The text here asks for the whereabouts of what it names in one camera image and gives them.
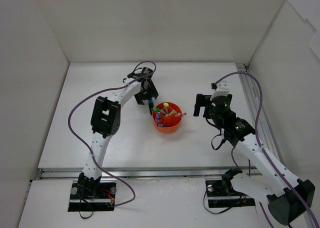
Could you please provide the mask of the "blue cap black highlighter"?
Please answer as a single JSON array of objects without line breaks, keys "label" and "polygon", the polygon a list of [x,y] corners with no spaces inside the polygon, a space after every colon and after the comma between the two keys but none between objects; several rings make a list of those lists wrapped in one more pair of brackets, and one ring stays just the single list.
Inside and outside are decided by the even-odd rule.
[{"label": "blue cap black highlighter", "polygon": [[153,100],[152,100],[152,99],[149,99],[149,100],[147,101],[147,103],[148,103],[149,113],[150,113],[150,115],[152,116],[152,115],[153,115],[153,107],[154,107]]}]

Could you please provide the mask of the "green cap black highlighter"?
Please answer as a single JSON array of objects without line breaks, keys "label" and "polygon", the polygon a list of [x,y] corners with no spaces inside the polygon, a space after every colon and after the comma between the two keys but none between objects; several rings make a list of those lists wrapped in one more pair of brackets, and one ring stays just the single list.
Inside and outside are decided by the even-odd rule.
[{"label": "green cap black highlighter", "polygon": [[157,107],[153,107],[153,111],[155,111],[155,112],[160,112],[161,110],[159,109],[159,108],[157,108]]}]

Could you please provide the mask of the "clear bottle blue cap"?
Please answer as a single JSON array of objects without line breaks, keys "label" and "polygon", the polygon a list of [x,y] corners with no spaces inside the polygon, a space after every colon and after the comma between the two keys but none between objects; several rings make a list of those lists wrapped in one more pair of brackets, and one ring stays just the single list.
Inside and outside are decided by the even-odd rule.
[{"label": "clear bottle blue cap", "polygon": [[160,123],[161,123],[161,121],[162,121],[162,113],[161,113],[160,111],[158,111],[158,112],[156,113],[155,121],[156,121],[157,124],[160,124]]}]

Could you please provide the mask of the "slim pink orange marker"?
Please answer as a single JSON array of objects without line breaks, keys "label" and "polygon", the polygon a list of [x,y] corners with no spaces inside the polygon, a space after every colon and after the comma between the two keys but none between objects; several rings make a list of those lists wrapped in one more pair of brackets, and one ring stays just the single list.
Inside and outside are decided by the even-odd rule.
[{"label": "slim pink orange marker", "polygon": [[169,116],[172,116],[172,115],[174,115],[175,113],[176,113],[176,110],[173,109],[168,115],[169,115]]}]

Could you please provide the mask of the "blue ballpoint pen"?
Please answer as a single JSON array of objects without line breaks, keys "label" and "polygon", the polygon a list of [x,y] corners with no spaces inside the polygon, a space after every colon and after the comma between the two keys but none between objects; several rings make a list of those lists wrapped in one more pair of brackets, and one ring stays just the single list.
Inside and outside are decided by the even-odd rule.
[{"label": "blue ballpoint pen", "polygon": [[157,123],[156,125],[157,125],[157,127],[163,127],[163,128],[168,127],[168,125],[164,124],[164,123]]}]

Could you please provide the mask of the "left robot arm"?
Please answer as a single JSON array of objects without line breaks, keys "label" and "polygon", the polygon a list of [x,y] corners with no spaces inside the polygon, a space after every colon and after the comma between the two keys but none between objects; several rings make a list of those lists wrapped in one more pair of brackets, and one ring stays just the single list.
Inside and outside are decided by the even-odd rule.
[{"label": "left robot arm", "polygon": [[94,198],[100,192],[101,168],[108,144],[120,128],[124,105],[133,97],[139,105],[158,97],[152,81],[154,72],[148,67],[137,68],[123,79],[123,86],[111,89],[111,95],[96,98],[90,120],[92,142],[77,181],[87,197]]}]

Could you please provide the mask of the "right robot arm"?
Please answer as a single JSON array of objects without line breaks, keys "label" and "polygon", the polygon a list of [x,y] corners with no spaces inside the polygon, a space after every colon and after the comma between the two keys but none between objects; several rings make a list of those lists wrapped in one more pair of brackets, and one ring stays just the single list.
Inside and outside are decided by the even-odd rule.
[{"label": "right robot arm", "polygon": [[245,174],[240,168],[228,170],[221,181],[222,190],[228,195],[242,193],[266,204],[273,218],[288,226],[312,206],[315,186],[306,179],[301,180],[288,170],[268,149],[258,144],[255,129],[231,110],[232,95],[197,94],[194,113],[211,119],[212,125],[220,131],[222,143],[229,142],[246,156],[264,176],[260,182]]}]

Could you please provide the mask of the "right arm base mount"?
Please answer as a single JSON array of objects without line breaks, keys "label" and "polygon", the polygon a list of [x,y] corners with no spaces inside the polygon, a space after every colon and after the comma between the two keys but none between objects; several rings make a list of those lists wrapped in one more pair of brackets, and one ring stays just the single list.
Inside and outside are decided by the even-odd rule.
[{"label": "right arm base mount", "polygon": [[233,208],[255,207],[255,200],[247,194],[235,191],[231,179],[235,175],[242,175],[239,168],[232,168],[221,176],[220,179],[206,179],[203,195],[204,209],[213,215],[220,215]]}]

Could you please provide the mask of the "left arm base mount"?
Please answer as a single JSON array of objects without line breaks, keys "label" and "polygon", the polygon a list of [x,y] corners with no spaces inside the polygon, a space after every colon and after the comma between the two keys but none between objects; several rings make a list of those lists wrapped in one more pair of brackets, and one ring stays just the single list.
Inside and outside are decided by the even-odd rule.
[{"label": "left arm base mount", "polygon": [[116,192],[117,183],[115,181],[102,181],[93,193],[84,190],[74,181],[70,189],[67,211],[78,213],[84,220],[96,212],[113,212]]}]

